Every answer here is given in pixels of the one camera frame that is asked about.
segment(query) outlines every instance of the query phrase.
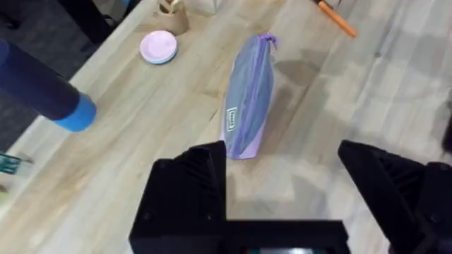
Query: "wooden table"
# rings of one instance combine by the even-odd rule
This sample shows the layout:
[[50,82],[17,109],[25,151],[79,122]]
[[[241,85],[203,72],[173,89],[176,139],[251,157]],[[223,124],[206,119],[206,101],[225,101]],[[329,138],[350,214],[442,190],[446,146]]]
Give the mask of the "wooden table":
[[452,1],[344,0],[354,40],[308,0],[224,1],[189,15],[164,66],[138,53],[154,9],[143,0],[72,79],[98,106],[93,126],[69,134],[39,118],[9,151],[35,166],[0,207],[0,253],[131,253],[150,165],[218,138],[232,61],[267,30],[279,40],[273,103],[260,155],[228,161],[228,217],[342,219],[353,253],[386,253],[336,150],[348,138],[442,159]]

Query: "blue bottle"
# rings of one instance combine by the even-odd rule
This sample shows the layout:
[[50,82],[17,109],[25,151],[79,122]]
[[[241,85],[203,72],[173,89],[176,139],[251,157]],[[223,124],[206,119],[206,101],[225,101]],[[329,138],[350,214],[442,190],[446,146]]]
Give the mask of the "blue bottle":
[[69,131],[86,129],[96,115],[89,97],[5,40],[0,40],[0,89]]

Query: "drawstring bag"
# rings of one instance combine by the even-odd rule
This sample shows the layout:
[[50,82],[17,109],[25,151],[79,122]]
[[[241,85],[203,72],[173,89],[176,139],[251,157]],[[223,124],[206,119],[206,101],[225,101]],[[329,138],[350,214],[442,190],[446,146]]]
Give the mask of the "drawstring bag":
[[273,90],[270,42],[276,46],[270,33],[254,35],[245,42],[232,67],[220,139],[233,159],[255,157],[261,143]]

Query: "small plate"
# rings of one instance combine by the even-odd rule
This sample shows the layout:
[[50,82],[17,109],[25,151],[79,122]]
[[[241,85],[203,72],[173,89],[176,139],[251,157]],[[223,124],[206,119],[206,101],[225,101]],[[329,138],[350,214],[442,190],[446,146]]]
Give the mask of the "small plate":
[[177,53],[176,37],[167,31],[154,31],[143,38],[140,52],[149,63],[164,64]]

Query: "orange stick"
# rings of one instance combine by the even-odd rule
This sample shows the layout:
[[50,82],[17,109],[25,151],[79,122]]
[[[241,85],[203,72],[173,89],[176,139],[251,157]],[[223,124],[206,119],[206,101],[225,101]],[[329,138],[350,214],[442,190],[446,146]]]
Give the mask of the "orange stick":
[[336,22],[351,37],[356,37],[356,31],[353,29],[350,25],[348,25],[347,21],[345,21],[341,16],[339,16],[336,12],[334,12],[328,4],[326,4],[324,1],[320,1],[317,6],[331,19]]

